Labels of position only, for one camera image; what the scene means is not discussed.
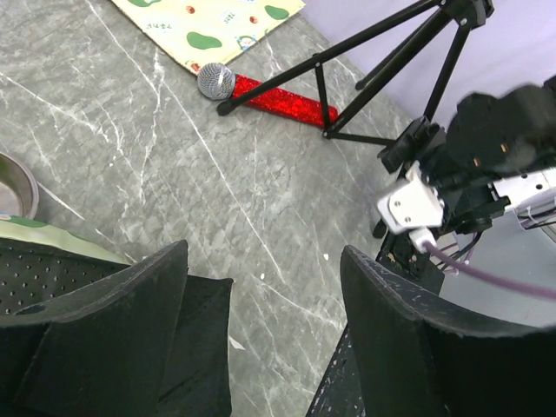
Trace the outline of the green patterned pet tent fabric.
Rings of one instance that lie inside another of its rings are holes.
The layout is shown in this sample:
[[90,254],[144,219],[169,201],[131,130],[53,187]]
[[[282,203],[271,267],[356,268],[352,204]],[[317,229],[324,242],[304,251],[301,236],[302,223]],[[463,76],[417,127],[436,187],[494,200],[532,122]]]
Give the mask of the green patterned pet tent fabric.
[[69,231],[1,215],[1,314],[69,294],[129,267],[108,250]]

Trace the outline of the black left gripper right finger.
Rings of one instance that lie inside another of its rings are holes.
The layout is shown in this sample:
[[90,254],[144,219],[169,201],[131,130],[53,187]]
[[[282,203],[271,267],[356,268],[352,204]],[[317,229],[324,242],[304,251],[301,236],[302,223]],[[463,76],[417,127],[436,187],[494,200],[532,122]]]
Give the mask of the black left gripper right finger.
[[460,307],[352,246],[340,272],[347,326],[309,415],[554,415],[554,328]]

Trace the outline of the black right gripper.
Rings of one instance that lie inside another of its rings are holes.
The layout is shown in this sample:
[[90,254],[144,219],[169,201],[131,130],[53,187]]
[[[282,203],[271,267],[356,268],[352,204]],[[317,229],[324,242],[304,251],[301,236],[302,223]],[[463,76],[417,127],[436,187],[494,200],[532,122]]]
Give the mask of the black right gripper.
[[[501,97],[472,93],[460,101],[448,127],[412,122],[396,141],[426,182],[445,203],[443,223],[433,228],[435,239],[455,233],[471,240],[450,254],[451,261],[469,257],[493,220],[511,204],[494,185],[525,178],[555,166],[555,80],[519,86]],[[397,180],[401,179],[399,171]],[[377,262],[408,280],[431,281],[448,265],[433,264],[430,253],[419,253],[408,233],[394,235],[383,220],[376,227],[383,239]]]

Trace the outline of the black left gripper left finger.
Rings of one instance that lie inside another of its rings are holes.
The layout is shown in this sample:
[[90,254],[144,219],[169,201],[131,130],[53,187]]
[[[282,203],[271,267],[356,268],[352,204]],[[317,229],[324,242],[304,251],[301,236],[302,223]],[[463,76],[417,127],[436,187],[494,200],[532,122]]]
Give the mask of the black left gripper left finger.
[[1,314],[4,416],[228,416],[230,279],[179,241],[100,281]]

